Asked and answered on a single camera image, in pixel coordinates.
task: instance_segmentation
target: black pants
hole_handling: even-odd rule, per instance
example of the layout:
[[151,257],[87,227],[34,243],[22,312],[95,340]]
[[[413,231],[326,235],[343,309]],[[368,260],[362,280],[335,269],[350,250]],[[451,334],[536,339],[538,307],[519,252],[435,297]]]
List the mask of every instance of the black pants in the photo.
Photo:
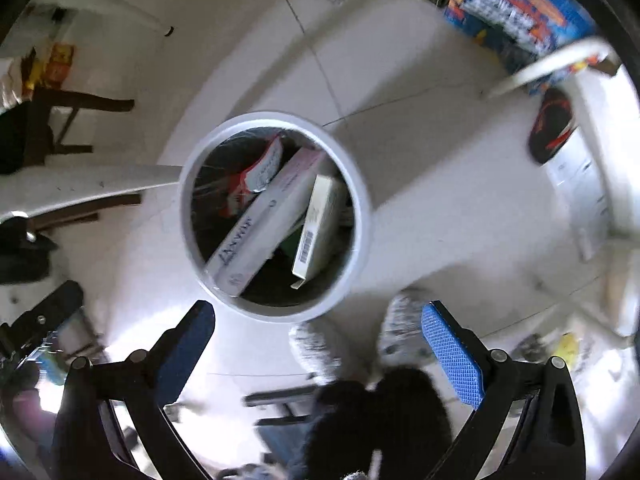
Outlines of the black pants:
[[369,470],[382,452],[380,480],[424,480],[451,444],[447,413],[428,375],[398,368],[375,391],[337,381],[318,393],[312,426],[290,480],[341,480]]

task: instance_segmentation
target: trash can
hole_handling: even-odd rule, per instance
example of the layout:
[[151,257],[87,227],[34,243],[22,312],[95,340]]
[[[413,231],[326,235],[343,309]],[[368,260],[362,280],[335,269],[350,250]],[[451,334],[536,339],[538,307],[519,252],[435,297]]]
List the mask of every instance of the trash can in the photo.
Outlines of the trash can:
[[[218,290],[205,272],[206,263],[238,218],[220,214],[225,199],[221,179],[253,164],[275,135],[296,148],[324,150],[348,189],[353,208],[344,244],[329,264],[295,290],[291,266],[274,255],[244,292],[233,298]],[[253,112],[220,124],[194,150],[180,179],[180,225],[188,257],[204,289],[229,308],[268,322],[301,322],[324,314],[341,301],[362,270],[371,234],[369,193],[360,171],[345,149],[324,129],[281,112]]]

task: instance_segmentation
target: white chair leg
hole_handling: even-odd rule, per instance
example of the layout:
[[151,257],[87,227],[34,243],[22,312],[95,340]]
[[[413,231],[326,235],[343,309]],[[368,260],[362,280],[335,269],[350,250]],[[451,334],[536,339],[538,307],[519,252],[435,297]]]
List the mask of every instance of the white chair leg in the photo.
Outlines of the white chair leg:
[[166,36],[174,30],[173,27],[165,25],[152,14],[124,0],[32,0],[32,2],[36,4],[56,5],[64,9],[88,10],[107,16],[122,16]]
[[560,70],[579,61],[584,61],[594,55],[609,56],[610,58],[616,56],[617,58],[613,47],[602,38],[593,37],[574,41],[531,63],[507,79],[504,79],[493,89],[486,92],[486,98],[490,99],[506,94],[520,86],[526,85],[545,75],[549,75],[556,70]]
[[31,166],[0,177],[0,222],[75,204],[176,184],[180,166]]

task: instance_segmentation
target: black and red shoe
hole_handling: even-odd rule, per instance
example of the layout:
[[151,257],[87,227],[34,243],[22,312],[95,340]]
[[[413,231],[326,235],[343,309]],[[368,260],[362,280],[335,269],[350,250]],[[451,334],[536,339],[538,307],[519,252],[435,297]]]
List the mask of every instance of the black and red shoe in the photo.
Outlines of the black and red shoe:
[[545,164],[562,148],[575,130],[574,112],[567,95],[558,88],[545,92],[536,124],[529,135],[529,153]]

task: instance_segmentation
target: screw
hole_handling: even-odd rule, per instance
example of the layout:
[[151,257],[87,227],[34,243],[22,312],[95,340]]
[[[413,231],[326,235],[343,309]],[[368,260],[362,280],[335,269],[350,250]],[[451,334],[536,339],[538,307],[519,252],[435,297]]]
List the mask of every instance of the screw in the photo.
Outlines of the screw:
[[507,360],[507,352],[504,350],[491,350],[491,359],[496,361],[497,363],[503,363]]
[[564,359],[562,359],[561,357],[558,357],[557,355],[554,355],[551,358],[551,364],[556,368],[564,368]]
[[89,359],[87,359],[86,357],[76,357],[74,361],[71,363],[71,367],[74,370],[81,370],[88,364],[89,364]]
[[129,357],[127,359],[129,359],[129,361],[131,361],[132,363],[141,363],[145,360],[147,353],[148,352],[146,350],[143,350],[142,348],[140,350],[134,350],[133,352],[131,352],[131,354],[129,354]]

